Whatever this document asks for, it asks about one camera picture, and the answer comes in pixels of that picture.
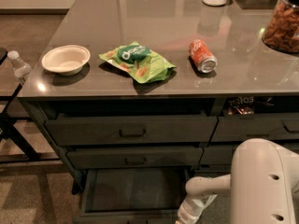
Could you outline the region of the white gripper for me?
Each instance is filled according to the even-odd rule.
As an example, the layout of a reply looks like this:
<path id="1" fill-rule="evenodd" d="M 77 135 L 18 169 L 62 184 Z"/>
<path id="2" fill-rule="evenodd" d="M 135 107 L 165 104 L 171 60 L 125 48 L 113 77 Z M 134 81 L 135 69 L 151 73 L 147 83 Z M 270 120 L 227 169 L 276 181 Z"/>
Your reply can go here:
<path id="1" fill-rule="evenodd" d="M 178 219 L 175 224 L 196 224 L 204 210 L 207 209 L 215 199 L 216 195 L 187 195 L 178 209 Z"/>

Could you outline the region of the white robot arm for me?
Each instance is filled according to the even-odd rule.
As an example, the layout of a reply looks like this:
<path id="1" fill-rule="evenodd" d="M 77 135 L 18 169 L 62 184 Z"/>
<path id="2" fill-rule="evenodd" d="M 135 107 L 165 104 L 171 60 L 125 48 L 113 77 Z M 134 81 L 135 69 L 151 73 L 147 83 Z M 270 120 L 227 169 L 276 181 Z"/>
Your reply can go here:
<path id="1" fill-rule="evenodd" d="M 254 138 L 235 150 L 231 173 L 187 181 L 175 224 L 195 224 L 220 194 L 230 195 L 230 224 L 296 224 L 299 155 Z"/>

